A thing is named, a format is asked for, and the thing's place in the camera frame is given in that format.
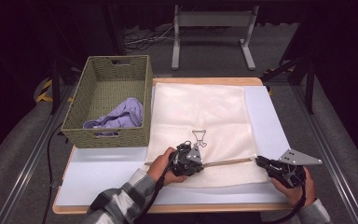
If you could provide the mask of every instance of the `basket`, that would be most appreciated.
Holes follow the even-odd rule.
[[[149,143],[153,72],[149,56],[92,56],[83,69],[62,132],[77,148],[145,147]],[[83,129],[129,97],[144,106],[141,127]],[[101,136],[99,133],[116,133]]]

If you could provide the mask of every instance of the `lavender towel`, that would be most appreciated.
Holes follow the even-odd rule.
[[[133,97],[127,98],[108,115],[83,124],[84,129],[92,128],[133,128],[140,127],[144,118],[144,106]]]

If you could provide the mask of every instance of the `crumpled cloth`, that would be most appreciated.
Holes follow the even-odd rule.
[[[185,141],[199,143],[203,164],[249,159],[257,154],[243,87],[158,83],[152,113],[145,162]],[[199,139],[193,131],[201,131]],[[217,188],[268,180],[264,169],[247,161],[206,167],[185,182],[170,186]]]
[[[130,97],[114,108],[106,116],[86,121],[83,124],[83,128],[133,128],[142,126],[143,120],[144,106],[136,98]]]

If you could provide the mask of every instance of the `plaid shirt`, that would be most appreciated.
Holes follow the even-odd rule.
[[[155,183],[147,173],[138,169],[120,189],[100,193],[89,207],[84,224],[133,223],[153,196]],[[301,224],[332,224],[321,201],[301,208],[297,213]]]
[[[107,189],[89,206],[83,223],[132,223],[150,202],[155,183],[138,169],[120,189]]]

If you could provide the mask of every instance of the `white towel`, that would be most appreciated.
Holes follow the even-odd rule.
[[[185,141],[200,146],[202,163],[253,158],[257,154],[243,87],[223,85],[163,84],[155,88],[150,142],[145,162],[152,162],[167,147]],[[254,161],[206,167],[183,188],[216,188],[268,181]]]

